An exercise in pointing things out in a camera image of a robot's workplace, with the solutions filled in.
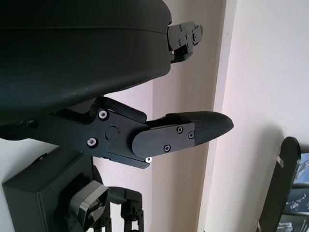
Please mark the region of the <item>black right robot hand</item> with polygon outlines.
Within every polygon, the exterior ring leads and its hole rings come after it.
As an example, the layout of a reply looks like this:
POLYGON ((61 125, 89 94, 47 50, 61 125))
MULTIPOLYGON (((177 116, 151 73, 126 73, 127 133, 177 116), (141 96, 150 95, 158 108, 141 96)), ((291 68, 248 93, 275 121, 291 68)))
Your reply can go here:
POLYGON ((124 220, 125 232, 144 232, 144 212, 142 194, 122 187, 109 187, 104 213, 91 227, 95 232, 112 231, 111 204, 121 206, 121 218, 124 220))

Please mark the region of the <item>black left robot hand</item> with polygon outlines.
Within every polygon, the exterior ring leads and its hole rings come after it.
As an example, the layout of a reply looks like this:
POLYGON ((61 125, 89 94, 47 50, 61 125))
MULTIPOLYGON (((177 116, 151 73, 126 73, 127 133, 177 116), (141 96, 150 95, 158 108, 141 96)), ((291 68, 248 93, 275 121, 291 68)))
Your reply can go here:
POLYGON ((107 97, 170 71, 201 42, 161 0, 3 0, 0 136, 33 139, 145 169, 152 157, 233 129, 217 112, 144 112, 107 97))

